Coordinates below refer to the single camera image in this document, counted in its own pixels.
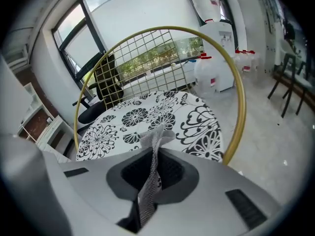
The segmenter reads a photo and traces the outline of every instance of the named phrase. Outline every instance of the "gold ring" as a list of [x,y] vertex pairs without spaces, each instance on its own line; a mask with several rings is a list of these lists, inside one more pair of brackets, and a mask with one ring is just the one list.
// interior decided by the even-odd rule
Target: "gold ring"
[[94,66],[94,68],[91,70],[90,74],[88,75],[87,79],[84,82],[84,85],[82,87],[80,96],[79,96],[79,100],[78,100],[78,104],[76,107],[76,111],[75,111],[75,116],[74,116],[74,142],[75,142],[75,148],[76,150],[79,149],[79,143],[78,143],[78,134],[77,134],[77,129],[78,129],[78,113],[79,113],[79,107],[80,104],[79,102],[81,101],[83,92],[84,92],[84,88],[87,86],[90,77],[92,76],[92,74],[95,72],[95,70],[98,68],[98,66],[100,65],[100,63],[114,50],[116,49],[118,46],[120,46],[121,44],[123,44],[124,42],[126,42],[127,40],[138,36],[140,34],[144,34],[146,32],[149,31],[155,31],[155,30],[181,30],[181,31],[185,31],[191,34],[194,34],[198,37],[201,37],[202,39],[206,40],[208,43],[210,43],[212,46],[214,46],[214,48],[216,48],[221,55],[224,57],[225,61],[228,63],[232,74],[234,76],[235,82],[236,82],[236,89],[237,89],[237,96],[238,96],[238,111],[237,111],[237,121],[236,121],[236,127],[234,129],[234,133],[232,136],[232,139],[230,141],[230,144],[227,147],[227,150],[223,156],[223,164],[227,165],[230,160],[232,159],[237,146],[240,143],[240,140],[242,138],[242,134],[244,131],[244,127],[245,127],[245,120],[246,120],[246,100],[245,100],[245,92],[244,92],[244,86],[242,83],[242,79],[241,76],[239,74],[239,72],[237,71],[235,64],[232,60],[232,58],[229,56],[229,54],[225,51],[225,49],[218,44],[216,41],[214,41],[212,38],[208,37],[205,34],[202,34],[196,30],[192,30],[192,29],[188,29],[188,28],[184,28],[184,27],[178,27],[178,26],[160,26],[160,27],[153,27],[153,28],[149,28],[149,29],[145,29],[142,31],[139,31],[137,33],[134,33],[133,35],[130,35],[129,37],[123,39],[122,41],[120,41],[118,44],[116,44],[115,46],[113,46],[107,53],[105,53],[103,55],[103,57],[96,63],[96,65]]

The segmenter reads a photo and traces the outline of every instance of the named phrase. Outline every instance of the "window frame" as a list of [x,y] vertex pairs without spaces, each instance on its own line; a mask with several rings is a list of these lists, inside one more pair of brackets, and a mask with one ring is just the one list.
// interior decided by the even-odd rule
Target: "window frame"
[[[225,19],[221,19],[221,22],[226,22],[228,24],[231,24],[232,26],[232,30],[233,30],[233,35],[234,35],[234,44],[235,44],[235,49],[237,49],[238,47],[238,39],[237,39],[237,34],[236,34],[236,28],[235,28],[235,23],[234,23],[234,19],[233,19],[233,15],[231,13],[231,9],[228,5],[227,0],[221,0],[223,1],[224,4],[224,12],[227,12],[227,16],[231,19],[231,20],[225,20]],[[62,24],[62,22],[68,17],[68,15],[77,7],[77,6],[81,6],[82,11],[84,13],[84,18],[71,30],[71,32],[68,34],[68,36],[64,39],[64,41],[61,43],[60,46],[58,46],[55,36],[54,34],[56,32],[58,32],[58,28],[59,26]],[[59,54],[64,62],[64,65],[66,66],[68,72],[70,73],[70,75],[72,76],[73,80],[75,81],[75,83],[78,85],[78,87],[80,89],[83,88],[83,77],[91,70],[89,68],[89,64],[90,62],[95,59],[97,56],[99,56],[100,54],[104,54],[106,52],[105,46],[102,43],[102,39],[101,36],[99,34],[97,34],[97,30],[95,28],[95,26],[93,25],[93,19],[90,16],[90,11],[89,8],[87,7],[87,4],[85,2],[85,0],[77,0],[68,10],[67,12],[58,20],[56,26],[54,28],[52,28],[51,32],[53,34],[53,39],[55,41],[56,47],[58,48]],[[201,20],[201,18],[199,17],[197,11],[195,10],[195,14],[196,17],[198,18],[199,24],[200,26],[205,25],[206,23],[203,22]],[[67,45],[71,42],[71,40],[79,33],[79,31],[85,27],[85,25],[87,25],[87,27],[90,30],[90,33],[99,49],[99,53],[95,54],[95,56],[93,58],[90,59],[90,61],[88,61],[83,67],[81,67],[80,71],[78,71],[77,73],[75,72],[75,67],[73,67],[73,64],[68,60],[67,58],[67,54],[65,52],[65,48],[67,47]],[[195,59],[196,57],[189,57],[184,59],[184,61],[189,60],[189,59]],[[151,72],[156,72],[159,71],[161,69],[164,69],[166,66],[162,65],[161,67],[157,67],[154,68]],[[135,78],[133,78],[132,80],[137,80],[139,79],[139,76],[145,76],[144,74],[140,74],[138,76],[135,76]],[[94,94],[87,88],[85,88],[85,95],[87,96],[87,98],[89,100],[91,100],[94,97]]]
[[[64,65],[66,66],[68,72],[70,73],[70,75],[72,76],[73,80],[75,81],[75,83],[78,85],[78,87],[80,89],[83,88],[83,77],[89,72],[87,71],[87,66],[89,65],[89,62],[95,58],[96,55],[99,55],[100,53],[105,53],[106,50],[96,32],[96,29],[92,23],[92,20],[90,18],[90,15],[88,13],[87,8],[85,7],[84,4],[84,0],[77,0],[71,7],[70,9],[59,19],[59,21],[57,22],[56,26],[52,29],[52,34],[54,35],[56,32],[58,32],[58,28],[59,26],[62,24],[62,22],[67,18],[67,16],[74,10],[74,8],[76,8],[77,6],[81,6],[82,11],[84,13],[84,18],[71,30],[71,32],[68,34],[68,36],[64,39],[64,41],[61,43],[61,45],[58,47],[58,44],[56,42],[55,37],[54,41],[56,44],[56,47],[58,48],[59,54],[64,62]],[[99,52],[95,54],[95,56],[93,56],[93,58],[87,62],[87,64],[85,64],[83,67],[81,67],[80,71],[78,71],[77,73],[75,73],[75,67],[73,67],[73,64],[71,64],[71,62],[68,60],[67,58],[67,54],[65,52],[66,47],[68,46],[68,44],[71,42],[71,40],[80,32],[80,30],[87,26],[89,28],[89,31],[92,35],[93,40],[95,41]],[[94,94],[88,89],[85,88],[85,96],[88,98],[88,100],[92,100],[92,98],[94,97]]]

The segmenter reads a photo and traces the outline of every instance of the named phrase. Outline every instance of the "round table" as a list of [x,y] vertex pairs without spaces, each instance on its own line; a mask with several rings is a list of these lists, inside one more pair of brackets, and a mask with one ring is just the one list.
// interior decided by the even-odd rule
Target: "round table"
[[162,147],[222,161],[218,120],[198,97],[181,91],[155,91],[119,103],[100,115],[84,134],[77,161],[141,148],[140,134],[164,124],[176,138]]

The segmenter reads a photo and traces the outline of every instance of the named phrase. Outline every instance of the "black rectangular slot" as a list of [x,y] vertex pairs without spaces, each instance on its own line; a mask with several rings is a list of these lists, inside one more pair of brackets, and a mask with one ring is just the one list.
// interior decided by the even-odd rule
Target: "black rectangular slot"
[[80,174],[83,174],[85,172],[88,172],[89,170],[87,168],[79,168],[79,169],[75,169],[75,170],[71,170],[71,171],[65,171],[64,174],[66,177],[73,177],[73,176],[77,176]]
[[225,193],[250,230],[267,220],[267,217],[239,189]]

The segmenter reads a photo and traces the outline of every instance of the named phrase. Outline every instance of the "wire grid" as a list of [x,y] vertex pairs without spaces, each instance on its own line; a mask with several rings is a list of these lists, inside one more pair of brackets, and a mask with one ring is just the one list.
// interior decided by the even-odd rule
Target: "wire grid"
[[110,107],[156,90],[189,91],[169,30],[150,31],[122,43],[95,70],[95,81]]

